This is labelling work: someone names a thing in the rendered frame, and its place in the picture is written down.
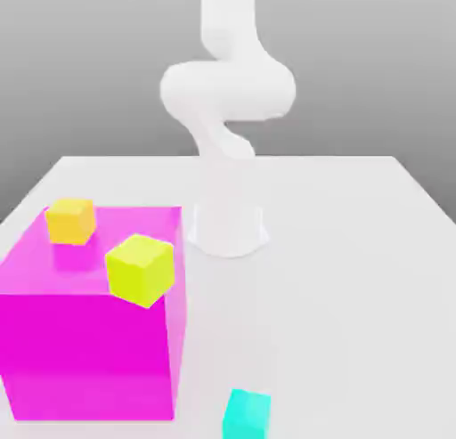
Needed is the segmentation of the small orange cube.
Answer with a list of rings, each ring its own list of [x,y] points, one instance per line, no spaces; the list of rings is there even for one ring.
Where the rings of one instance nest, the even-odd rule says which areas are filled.
[[[52,244],[84,246],[96,230],[90,199],[57,199],[45,211],[45,220]]]

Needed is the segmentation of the small cyan cube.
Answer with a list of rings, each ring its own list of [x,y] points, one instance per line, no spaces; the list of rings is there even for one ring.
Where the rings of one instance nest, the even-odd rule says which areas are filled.
[[[268,439],[271,396],[231,391],[222,422],[222,439]]]

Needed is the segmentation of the small yellow cube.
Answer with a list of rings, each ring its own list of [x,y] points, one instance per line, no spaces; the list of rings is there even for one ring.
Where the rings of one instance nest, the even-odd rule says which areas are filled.
[[[132,234],[105,255],[114,297],[150,308],[175,284],[174,246]]]

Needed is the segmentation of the large magenta box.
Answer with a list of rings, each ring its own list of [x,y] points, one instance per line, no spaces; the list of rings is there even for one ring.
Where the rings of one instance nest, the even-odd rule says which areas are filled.
[[[187,304],[179,207],[99,207],[83,247],[38,215],[0,263],[0,378],[17,420],[171,420]],[[143,308],[112,296],[104,257],[128,236],[175,250],[175,284]]]

